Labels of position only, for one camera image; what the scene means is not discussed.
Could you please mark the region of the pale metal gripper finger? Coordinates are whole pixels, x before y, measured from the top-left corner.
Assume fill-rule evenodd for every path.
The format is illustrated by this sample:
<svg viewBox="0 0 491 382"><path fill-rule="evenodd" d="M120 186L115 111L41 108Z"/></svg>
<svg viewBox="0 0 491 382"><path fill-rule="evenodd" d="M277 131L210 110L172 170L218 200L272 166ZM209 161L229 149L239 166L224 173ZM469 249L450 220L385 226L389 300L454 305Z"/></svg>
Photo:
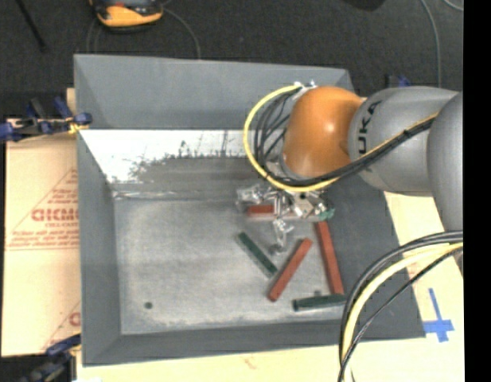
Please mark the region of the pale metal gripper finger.
<svg viewBox="0 0 491 382"><path fill-rule="evenodd" d="M236 190L236 207L241 212L277 213L280 209L280 191L268 185L252 185Z"/></svg>
<svg viewBox="0 0 491 382"><path fill-rule="evenodd" d="M270 253L282 253L287 250L288 234L294 227L288 224L284 219L277 217L272 221L275 242L269 247Z"/></svg>

